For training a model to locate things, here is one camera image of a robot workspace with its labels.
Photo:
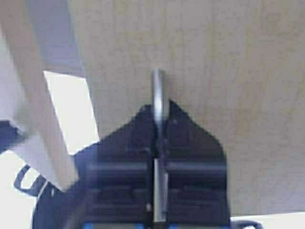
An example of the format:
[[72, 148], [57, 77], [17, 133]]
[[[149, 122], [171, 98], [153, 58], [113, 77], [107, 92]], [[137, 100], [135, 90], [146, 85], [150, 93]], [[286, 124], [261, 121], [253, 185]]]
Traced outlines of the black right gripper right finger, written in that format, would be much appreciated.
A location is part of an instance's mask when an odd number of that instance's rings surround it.
[[167, 221], [228, 228], [228, 166], [219, 139], [171, 100], [165, 145]]

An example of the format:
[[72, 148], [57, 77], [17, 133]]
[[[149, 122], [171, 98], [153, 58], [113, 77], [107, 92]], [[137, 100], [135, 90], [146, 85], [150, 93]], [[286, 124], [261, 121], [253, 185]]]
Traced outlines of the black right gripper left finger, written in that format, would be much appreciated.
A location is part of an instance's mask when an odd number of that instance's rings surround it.
[[73, 156], [80, 180], [69, 190], [78, 229], [153, 228], [152, 107]]

